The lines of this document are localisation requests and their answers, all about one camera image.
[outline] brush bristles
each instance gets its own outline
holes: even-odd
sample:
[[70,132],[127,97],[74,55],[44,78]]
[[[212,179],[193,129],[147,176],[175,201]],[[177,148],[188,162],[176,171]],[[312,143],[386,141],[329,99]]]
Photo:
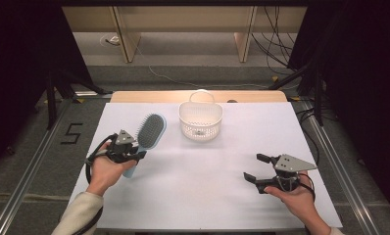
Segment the brush bristles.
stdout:
[[146,117],[138,131],[137,143],[145,149],[153,148],[162,136],[165,127],[164,119],[155,114]]

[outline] gripper camera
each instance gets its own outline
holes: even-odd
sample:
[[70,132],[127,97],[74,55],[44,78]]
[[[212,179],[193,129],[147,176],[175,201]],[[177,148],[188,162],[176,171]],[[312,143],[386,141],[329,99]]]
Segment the gripper camera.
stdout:
[[260,194],[265,194],[265,188],[268,186],[276,187],[284,192],[293,191],[301,185],[299,171],[317,168],[315,164],[310,164],[290,155],[269,157],[257,154],[257,159],[267,164],[272,163],[276,173],[276,176],[272,179],[257,179],[255,176],[244,172],[244,178],[255,184]]

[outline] gray floor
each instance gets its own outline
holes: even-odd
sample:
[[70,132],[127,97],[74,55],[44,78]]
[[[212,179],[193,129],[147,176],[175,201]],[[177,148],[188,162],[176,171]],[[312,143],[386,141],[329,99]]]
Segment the gray floor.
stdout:
[[[110,39],[112,36],[112,33],[75,35],[95,84],[107,90],[169,90],[199,87],[256,90],[271,85],[271,78],[274,75],[284,76],[272,71],[268,64],[273,70],[291,72],[275,61],[267,62],[266,56],[254,42],[250,47],[248,62],[240,64],[232,35],[227,33],[145,33],[139,42],[140,52],[136,54],[131,64],[122,62],[119,47],[104,43],[105,37]],[[284,37],[284,40],[286,44],[289,43],[287,37]],[[279,48],[273,47],[273,53],[277,54],[278,58],[283,58],[279,51]],[[283,91],[288,97],[296,95],[294,87],[297,82],[284,87]],[[85,90],[79,85],[74,88]],[[24,129],[19,133],[13,145],[16,153],[12,156],[5,155],[0,159],[0,212],[8,202],[9,196],[18,187],[24,171],[45,135],[47,108],[44,101],[45,96],[36,106],[38,113],[31,115]],[[52,137],[52,143],[7,234],[51,233],[67,206],[99,117],[104,105],[109,101],[108,98],[87,97],[80,102],[68,103]],[[305,102],[291,104],[296,111],[305,109]],[[364,205],[368,208],[378,228],[378,234],[390,234],[389,204],[366,168],[357,162],[359,155],[340,122],[335,120],[335,115],[328,109],[329,104],[324,105],[326,106],[323,114],[324,130]],[[82,123],[72,129],[73,132],[80,133],[80,137],[75,145],[64,145],[62,142],[74,140],[73,136],[65,135],[71,123]],[[304,128],[317,141],[320,150],[318,167],[332,202],[342,218],[344,225],[342,231],[346,234],[364,234],[356,211],[353,210],[352,204],[344,193],[308,120],[304,122]],[[311,141],[309,146],[315,156],[316,148]],[[97,231],[97,234],[122,233]],[[305,232],[291,231],[277,232],[277,234],[299,235]]]

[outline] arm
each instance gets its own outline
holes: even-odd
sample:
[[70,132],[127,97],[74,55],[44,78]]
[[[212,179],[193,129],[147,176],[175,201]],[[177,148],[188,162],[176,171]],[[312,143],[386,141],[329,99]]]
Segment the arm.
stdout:
[[[136,165],[136,161],[113,163],[107,157],[98,157],[92,166],[93,175],[85,192],[78,194],[65,210],[60,223],[52,234],[74,234],[88,224],[103,207],[103,195],[115,185],[122,173]],[[93,225],[86,233],[92,234]]]
[[[308,177],[302,176],[301,182],[311,187]],[[266,193],[279,198],[295,216],[297,216],[309,229],[311,234],[317,235],[340,235],[338,229],[329,227],[320,217],[314,204],[314,198],[311,192],[304,188],[298,187],[292,192],[282,192],[275,187],[266,187]]]

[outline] sleeve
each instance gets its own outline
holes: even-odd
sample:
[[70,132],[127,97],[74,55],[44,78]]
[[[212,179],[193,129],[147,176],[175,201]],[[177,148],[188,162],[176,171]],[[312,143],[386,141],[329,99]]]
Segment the sleeve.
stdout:
[[330,235],[344,235],[339,229],[331,227],[330,228]]
[[[52,234],[74,234],[94,218],[97,212],[103,207],[103,201],[103,197],[87,192],[76,195],[75,199],[66,208],[60,223]],[[96,225],[94,224],[84,234],[93,234]]]

